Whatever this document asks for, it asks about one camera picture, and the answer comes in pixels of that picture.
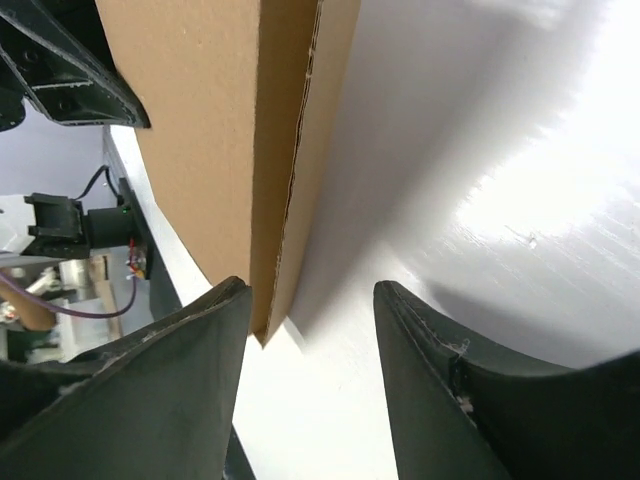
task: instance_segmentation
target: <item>cardboard flap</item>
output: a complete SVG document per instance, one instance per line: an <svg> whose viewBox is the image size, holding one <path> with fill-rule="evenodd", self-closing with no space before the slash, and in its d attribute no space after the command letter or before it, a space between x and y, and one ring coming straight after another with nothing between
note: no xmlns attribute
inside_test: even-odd
<svg viewBox="0 0 640 480"><path fill-rule="evenodd" d="M254 289L266 341L288 311L358 0L97 0L158 206L211 284Z"/></svg>

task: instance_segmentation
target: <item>black bracket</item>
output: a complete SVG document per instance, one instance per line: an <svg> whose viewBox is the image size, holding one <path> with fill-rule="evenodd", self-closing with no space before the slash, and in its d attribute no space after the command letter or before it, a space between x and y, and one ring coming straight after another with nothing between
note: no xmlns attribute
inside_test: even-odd
<svg viewBox="0 0 640 480"><path fill-rule="evenodd" d="M0 0L0 58L0 132L24 120L23 97L62 125L150 125L94 0Z"/></svg>

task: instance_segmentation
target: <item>wire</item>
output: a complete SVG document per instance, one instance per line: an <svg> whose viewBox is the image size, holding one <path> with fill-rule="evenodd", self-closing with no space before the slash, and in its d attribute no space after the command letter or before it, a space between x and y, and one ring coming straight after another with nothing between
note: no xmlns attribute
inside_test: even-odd
<svg viewBox="0 0 640 480"><path fill-rule="evenodd" d="M73 317L81 317L81 318L93 318L93 319L106 319L106 318L115 318L115 317L119 317L120 315L124 315L125 313L127 313L131 307L133 307L133 304L136 301L136 294L137 294L137 277L133 277L132 282L132 288L131 288L131 299L129 300L129 303L127 304L126 307L124 307L121 310L118 310L117 312L113 312L113 313L90 313L90 312L79 312L76 310L71 310L68 308L64 308L64 307L60 307L58 305L54 305L53 303L49 303L46 300L41 299L40 297L33 295L32 293L27 292L24 288L22 288L20 285L18 285L13 278L11 278L9 275L7 275L6 273L0 271L0 282L4 283L7 287L9 287L11 290L13 290L14 292L22 295L23 297L25 297L26 299L32 301L33 303L40 305L43 308L46 308L47 310L49 310L50 312L54 312L54 313L62 313L64 315L71 315Z"/></svg>
<svg viewBox="0 0 640 480"><path fill-rule="evenodd" d="M111 190L111 193L113 193L115 197L119 200L120 194L116 190L116 187L113 186L113 182L111 181L111 173L108 165L102 165L100 168L98 168L96 173L94 173L91 179L89 180L89 183L87 184L83 192L78 197L74 198L74 200L82 200L84 197L86 197L91 191L91 189L93 188L93 186L95 185L95 183L98 181L98 178L100 178L100 175L102 175L102 173L104 173L105 177L107 178L107 185L109 185L109 190Z"/></svg>

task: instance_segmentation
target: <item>white wall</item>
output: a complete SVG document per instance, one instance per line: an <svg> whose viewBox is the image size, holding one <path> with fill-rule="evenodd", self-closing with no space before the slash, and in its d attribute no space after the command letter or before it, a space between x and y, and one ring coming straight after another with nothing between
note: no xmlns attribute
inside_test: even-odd
<svg viewBox="0 0 640 480"><path fill-rule="evenodd" d="M13 130L0 133L0 195L78 196L102 165L102 127L63 127L33 110ZM88 208L113 204L98 181L83 203Z"/></svg>

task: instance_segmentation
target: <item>black cable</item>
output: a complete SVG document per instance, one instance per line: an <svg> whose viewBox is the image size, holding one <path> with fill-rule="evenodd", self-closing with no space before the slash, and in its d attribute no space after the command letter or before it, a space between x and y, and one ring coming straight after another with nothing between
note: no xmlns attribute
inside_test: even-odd
<svg viewBox="0 0 640 480"><path fill-rule="evenodd" d="M104 173L105 177L107 178L107 185L109 185L109 190L111 190L111 193L113 193L116 199L118 199L118 204L120 204L121 197L118 191L116 190L116 187L113 186L113 182L111 181L111 173L109 171L108 165L102 165L100 168L98 168L96 173L94 173L91 179L89 180L89 183L87 184L85 189L82 191L82 193L79 196L74 198L74 200L82 200L84 197L86 197L91 191L91 189L93 188L93 186L95 185L95 183L98 181L98 178L100 178L100 175L102 175L102 173Z"/></svg>

